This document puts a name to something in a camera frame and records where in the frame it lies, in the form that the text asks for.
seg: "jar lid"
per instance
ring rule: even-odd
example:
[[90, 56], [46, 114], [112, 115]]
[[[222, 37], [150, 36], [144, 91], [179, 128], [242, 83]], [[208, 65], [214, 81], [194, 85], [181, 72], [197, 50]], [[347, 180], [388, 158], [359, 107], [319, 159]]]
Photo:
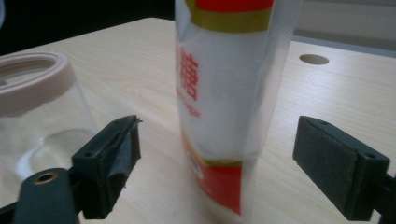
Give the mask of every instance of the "jar lid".
[[16, 116], [64, 94], [76, 81], [60, 53], [22, 53], [0, 57], [0, 118]]

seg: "gold stripe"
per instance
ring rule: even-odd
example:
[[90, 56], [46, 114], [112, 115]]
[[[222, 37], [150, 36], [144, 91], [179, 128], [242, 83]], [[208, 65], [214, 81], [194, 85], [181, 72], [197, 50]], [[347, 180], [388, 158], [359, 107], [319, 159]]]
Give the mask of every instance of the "gold stripe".
[[189, 149], [193, 156], [199, 160], [204, 166], [208, 167], [241, 167], [243, 165], [243, 161], [236, 160], [213, 160], [213, 159], [205, 159], [202, 157], [201, 153], [195, 150], [195, 147], [192, 145], [190, 138], [187, 136], [187, 133], [184, 131], [183, 126], [181, 125], [181, 132], [184, 135], [186, 144], [189, 145]]
[[186, 1], [186, 5], [189, 8], [190, 12], [192, 13], [195, 9], [195, 3], [196, 0], [185, 0]]
[[210, 167], [241, 167], [242, 161], [229, 161], [229, 160], [209, 160], [201, 158], [201, 161]]
[[224, 33], [251, 33], [268, 30], [271, 8], [249, 12], [212, 12], [195, 7], [196, 0], [186, 0], [191, 21], [206, 30]]

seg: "plastic bag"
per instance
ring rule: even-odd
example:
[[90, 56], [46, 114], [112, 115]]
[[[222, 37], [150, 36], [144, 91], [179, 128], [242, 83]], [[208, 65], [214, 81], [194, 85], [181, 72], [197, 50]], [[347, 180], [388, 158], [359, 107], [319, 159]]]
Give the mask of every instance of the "plastic bag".
[[300, 4], [176, 0], [183, 148], [208, 206], [224, 223], [251, 222], [254, 167]]

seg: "transparent jar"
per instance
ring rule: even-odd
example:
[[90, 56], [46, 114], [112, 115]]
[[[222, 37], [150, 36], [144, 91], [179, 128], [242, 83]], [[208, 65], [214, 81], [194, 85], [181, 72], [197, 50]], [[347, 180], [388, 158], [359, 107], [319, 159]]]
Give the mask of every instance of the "transparent jar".
[[96, 132], [64, 55], [0, 58], [0, 206], [17, 200], [28, 176], [70, 168], [71, 156]]

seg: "wooden table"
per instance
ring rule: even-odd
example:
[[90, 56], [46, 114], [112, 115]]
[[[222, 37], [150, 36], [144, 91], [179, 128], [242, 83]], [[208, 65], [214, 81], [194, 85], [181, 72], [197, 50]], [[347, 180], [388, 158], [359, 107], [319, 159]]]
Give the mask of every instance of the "wooden table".
[[[218, 223], [181, 149], [172, 21], [134, 21], [28, 51], [42, 50], [70, 59], [100, 128], [131, 114], [144, 121], [143, 158], [114, 212], [83, 223]], [[330, 62], [304, 63], [307, 53]], [[301, 115], [327, 120], [396, 160], [396, 59], [291, 43], [257, 165], [254, 223], [348, 223], [291, 158]]]

